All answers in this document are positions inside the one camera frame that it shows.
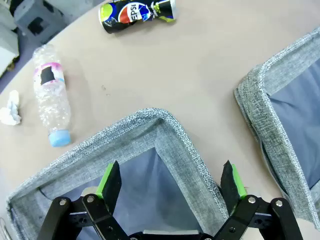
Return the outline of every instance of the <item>black plastic part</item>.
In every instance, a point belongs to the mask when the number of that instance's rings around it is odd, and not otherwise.
[[[273,199],[269,204],[269,211],[273,216],[273,226],[260,229],[265,240],[303,240],[295,215],[286,199]]]
[[[234,180],[233,168],[229,160],[224,164],[223,167],[221,176],[221,193],[226,205],[226,209],[230,215],[235,209],[235,206],[238,204],[240,196]]]
[[[102,189],[102,197],[104,203],[108,207],[110,215],[114,214],[121,186],[122,181],[120,167],[119,163],[115,161],[109,173],[108,179],[104,185],[104,188]]]
[[[115,218],[110,214],[104,200],[95,194],[83,197],[82,203],[93,227],[103,240],[130,240]]]
[[[249,198],[254,198],[255,202],[250,203]],[[258,207],[259,201],[256,196],[247,195],[244,197],[213,239],[240,240],[247,230]]]
[[[62,196],[52,201],[37,240],[71,240],[77,238],[81,228],[70,225],[66,220],[71,203],[69,198]]]
[[[264,201],[261,197],[258,198],[259,207],[249,224],[249,228],[267,229],[273,227],[273,217],[270,212],[270,203]]]
[[[206,233],[199,234],[144,234],[143,232],[137,232],[129,236],[130,239],[137,240],[212,240],[214,239],[211,235]]]
[[[73,201],[70,205],[68,223],[78,228],[90,227],[93,225],[85,206],[82,203],[83,196]]]

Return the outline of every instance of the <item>blue fabric lining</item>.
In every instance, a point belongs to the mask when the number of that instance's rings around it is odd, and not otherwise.
[[[311,189],[320,180],[320,59],[269,98]]]
[[[120,165],[122,187],[114,217],[130,235],[143,230],[183,231],[201,227],[175,179],[154,148]],[[64,194],[75,201],[83,189],[98,186],[101,177]],[[78,240],[100,240],[84,227]]]

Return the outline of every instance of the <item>beige table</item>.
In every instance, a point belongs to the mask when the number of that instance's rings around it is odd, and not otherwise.
[[[280,192],[264,166],[233,90],[241,78],[320,25],[314,0],[177,0],[178,21],[136,24],[108,34],[95,8],[52,43],[61,56],[73,143],[50,146],[37,114],[29,62],[0,96],[21,93],[22,124],[0,125],[0,167],[12,188],[87,137],[139,109],[164,108],[180,121],[214,180],[231,160],[266,201]],[[299,221],[305,239],[320,239]],[[248,230],[245,239],[261,239]]]

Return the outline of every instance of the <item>trash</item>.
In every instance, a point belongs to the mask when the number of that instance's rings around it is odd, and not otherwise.
[[[18,115],[19,93],[13,90],[9,93],[9,100],[6,107],[0,109],[0,121],[6,125],[17,125],[21,121]]]
[[[176,0],[113,0],[99,9],[99,20],[109,33],[116,33],[142,20],[176,19]]]
[[[71,110],[64,73],[55,47],[51,44],[33,53],[35,73],[33,89],[40,119],[48,130],[50,144],[63,147],[71,142],[68,130]]]

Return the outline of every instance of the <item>crushed soda can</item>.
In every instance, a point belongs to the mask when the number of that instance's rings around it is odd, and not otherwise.
[[[116,33],[137,21],[154,18],[172,22],[176,17],[176,0],[113,0],[99,9],[99,20],[109,33]]]

